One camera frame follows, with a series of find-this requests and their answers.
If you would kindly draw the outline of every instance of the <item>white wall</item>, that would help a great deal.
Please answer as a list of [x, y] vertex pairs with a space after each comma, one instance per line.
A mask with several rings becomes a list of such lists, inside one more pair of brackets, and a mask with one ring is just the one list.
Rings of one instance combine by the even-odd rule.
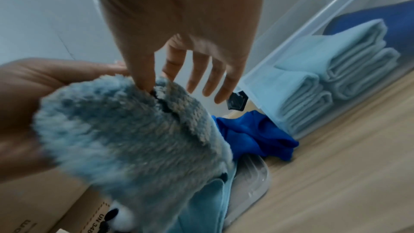
[[[261, 35], [298, 0], [264, 0], [258, 28]], [[112, 63], [121, 56], [92, 0], [0, 0], [0, 63], [22, 57], [53, 57]], [[188, 57], [176, 81], [185, 85], [192, 61]], [[165, 51], [156, 53], [160, 73]], [[212, 113], [226, 114], [225, 103], [216, 105], [213, 97], [201, 91], [206, 74], [194, 96]]]

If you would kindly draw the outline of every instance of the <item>fuzzy blue mop pad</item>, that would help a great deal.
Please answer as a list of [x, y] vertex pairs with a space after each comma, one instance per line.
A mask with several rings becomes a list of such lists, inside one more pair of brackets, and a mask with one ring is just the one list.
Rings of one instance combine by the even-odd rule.
[[124, 76], [71, 84], [42, 99], [33, 128], [61, 169], [129, 208], [146, 233], [165, 232], [196, 192], [233, 169], [205, 108], [164, 78], [153, 95]]

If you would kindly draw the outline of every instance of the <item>plastic bin lid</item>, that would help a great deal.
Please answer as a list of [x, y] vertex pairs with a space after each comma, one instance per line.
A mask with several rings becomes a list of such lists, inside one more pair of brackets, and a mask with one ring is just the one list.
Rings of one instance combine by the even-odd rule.
[[263, 159], [257, 155], [243, 155], [237, 164], [224, 228], [259, 200], [269, 189], [269, 184], [269, 169]]

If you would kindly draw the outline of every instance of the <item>clear plastic storage box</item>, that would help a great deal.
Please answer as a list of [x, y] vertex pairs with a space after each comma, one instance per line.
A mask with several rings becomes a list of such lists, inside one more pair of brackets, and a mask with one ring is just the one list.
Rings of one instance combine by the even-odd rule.
[[[255, 41], [249, 57], [247, 73], [240, 80], [238, 87], [249, 96], [259, 109], [271, 120], [275, 121], [274, 112], [271, 112], [266, 107], [266, 104], [271, 103], [271, 101], [267, 101], [266, 96], [256, 94], [252, 83], [260, 83], [263, 72], [266, 71], [265, 69], [274, 66], [294, 40], [306, 35], [322, 34], [326, 25], [338, 15], [405, 1], [408, 0], [299, 0], [282, 18]], [[368, 91], [349, 101], [336, 102], [333, 109], [300, 133], [295, 134], [294, 138], [299, 139], [328, 123], [369, 96], [385, 88], [413, 68], [414, 57], [402, 54], [398, 68], [386, 78]]]

